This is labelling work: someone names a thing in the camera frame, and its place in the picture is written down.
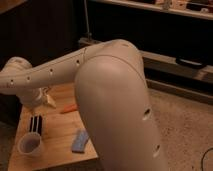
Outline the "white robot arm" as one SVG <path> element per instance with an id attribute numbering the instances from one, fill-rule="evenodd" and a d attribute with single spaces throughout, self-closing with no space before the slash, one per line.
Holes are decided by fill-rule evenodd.
<path id="1" fill-rule="evenodd" d="M 0 93 L 29 107 L 41 104 L 43 87 L 67 82 L 105 171 L 170 171 L 134 44 L 102 42 L 36 67 L 13 57 L 0 70 Z"/>

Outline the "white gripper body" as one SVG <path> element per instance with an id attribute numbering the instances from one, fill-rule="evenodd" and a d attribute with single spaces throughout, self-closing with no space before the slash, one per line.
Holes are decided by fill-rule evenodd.
<path id="1" fill-rule="evenodd" d="M 40 88 L 21 91 L 18 94 L 20 102 L 27 108 L 35 108 L 44 101 L 43 92 Z"/>

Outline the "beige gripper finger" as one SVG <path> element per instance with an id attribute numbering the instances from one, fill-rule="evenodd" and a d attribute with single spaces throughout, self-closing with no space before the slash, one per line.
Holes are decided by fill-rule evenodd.
<path id="1" fill-rule="evenodd" d="M 45 105 L 48 106 L 48 107 L 51 107 L 51 108 L 55 108 L 56 102 L 54 101 L 54 99 L 50 95 L 46 95 Z"/>

